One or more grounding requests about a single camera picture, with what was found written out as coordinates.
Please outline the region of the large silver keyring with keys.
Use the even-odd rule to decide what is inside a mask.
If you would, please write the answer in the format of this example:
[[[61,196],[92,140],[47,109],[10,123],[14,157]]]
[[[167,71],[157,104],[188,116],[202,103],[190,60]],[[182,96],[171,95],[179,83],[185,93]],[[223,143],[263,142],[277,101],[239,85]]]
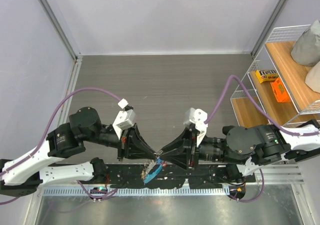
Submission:
[[[143,180],[143,183],[145,185],[148,184],[166,166],[167,166],[167,162],[160,159],[160,158],[157,158],[156,160],[152,160],[150,162],[147,162],[141,172],[141,179]]]

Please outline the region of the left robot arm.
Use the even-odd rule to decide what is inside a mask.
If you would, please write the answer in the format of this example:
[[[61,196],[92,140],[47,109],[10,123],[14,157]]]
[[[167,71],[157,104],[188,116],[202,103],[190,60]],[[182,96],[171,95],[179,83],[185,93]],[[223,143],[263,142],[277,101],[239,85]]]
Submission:
[[[156,152],[141,137],[135,117],[134,110],[126,107],[118,112],[113,124],[105,125],[94,108],[79,109],[67,123],[48,133],[40,148],[14,160],[1,159],[1,195],[27,196],[53,183],[107,182],[109,171],[98,157],[78,165],[55,165],[85,152],[85,142],[116,149],[120,161],[156,160]]]

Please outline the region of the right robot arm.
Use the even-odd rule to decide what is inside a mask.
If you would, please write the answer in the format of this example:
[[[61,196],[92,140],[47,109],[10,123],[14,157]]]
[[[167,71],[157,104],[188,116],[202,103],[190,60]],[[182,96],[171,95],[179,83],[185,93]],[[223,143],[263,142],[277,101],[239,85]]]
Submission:
[[[320,125],[315,119],[295,128],[224,126],[222,133],[224,138],[205,136],[197,144],[198,135],[186,128],[161,149],[159,158],[184,170],[196,169],[199,161],[222,163],[227,182],[243,183],[263,166],[320,154]]]

